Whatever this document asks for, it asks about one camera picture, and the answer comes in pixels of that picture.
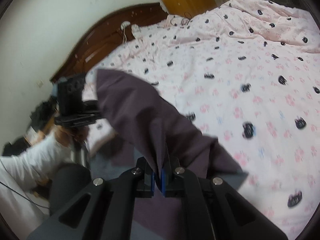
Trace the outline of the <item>white sleeved left forearm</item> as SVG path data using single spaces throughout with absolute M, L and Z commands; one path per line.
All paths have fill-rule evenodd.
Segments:
M 1 157 L 1 182 L 28 191 L 46 179 L 71 153 L 53 134 L 20 155 Z

